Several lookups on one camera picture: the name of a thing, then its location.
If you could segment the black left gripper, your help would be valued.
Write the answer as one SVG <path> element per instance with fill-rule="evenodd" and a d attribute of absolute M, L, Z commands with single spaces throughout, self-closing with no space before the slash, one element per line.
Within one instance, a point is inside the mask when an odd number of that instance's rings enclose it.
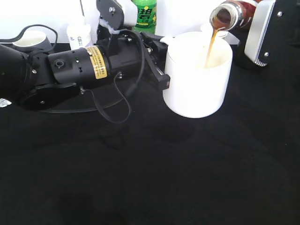
<path fill-rule="evenodd" d="M 161 42 L 162 36 L 128 29 L 111 35 L 107 45 L 108 72 L 122 74 L 125 78 L 141 80 L 145 76 L 159 91 L 170 86 L 165 73 L 168 46 Z"/>

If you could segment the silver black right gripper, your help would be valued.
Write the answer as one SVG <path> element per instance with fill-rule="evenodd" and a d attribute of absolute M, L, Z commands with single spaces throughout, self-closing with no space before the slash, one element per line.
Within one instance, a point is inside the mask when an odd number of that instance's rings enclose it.
<path fill-rule="evenodd" d="M 300 49 L 300 2 L 260 0 L 244 44 L 244 67 L 265 68 L 286 47 Z"/>

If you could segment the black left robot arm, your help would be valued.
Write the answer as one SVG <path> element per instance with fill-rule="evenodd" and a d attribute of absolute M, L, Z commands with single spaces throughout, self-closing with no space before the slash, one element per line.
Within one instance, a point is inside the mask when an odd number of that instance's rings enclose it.
<path fill-rule="evenodd" d="M 22 108 L 43 111 L 80 93 L 116 81 L 133 79 L 131 96 L 142 78 L 158 90 L 170 85 L 163 72 L 167 46 L 147 32 L 122 30 L 90 47 L 53 53 L 31 48 L 19 51 L 0 45 L 0 96 Z"/>

